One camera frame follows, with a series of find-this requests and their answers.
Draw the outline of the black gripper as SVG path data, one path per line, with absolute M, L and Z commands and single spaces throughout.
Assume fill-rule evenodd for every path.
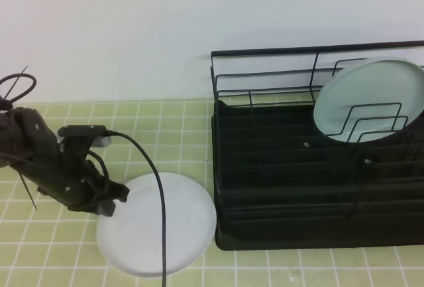
M 109 179 L 103 159 L 90 148 L 59 143 L 57 165 L 52 169 L 49 196 L 71 211 L 112 217 L 113 200 L 127 202 L 130 189 Z

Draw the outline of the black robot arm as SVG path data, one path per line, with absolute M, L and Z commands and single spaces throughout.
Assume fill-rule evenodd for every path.
M 54 133 L 37 110 L 18 107 L 1 114 L 1 166 L 70 211 L 111 217 L 115 202 L 125 203 L 130 190 L 112 181 L 91 151 L 96 139 L 108 136 L 103 125 L 67 125 Z

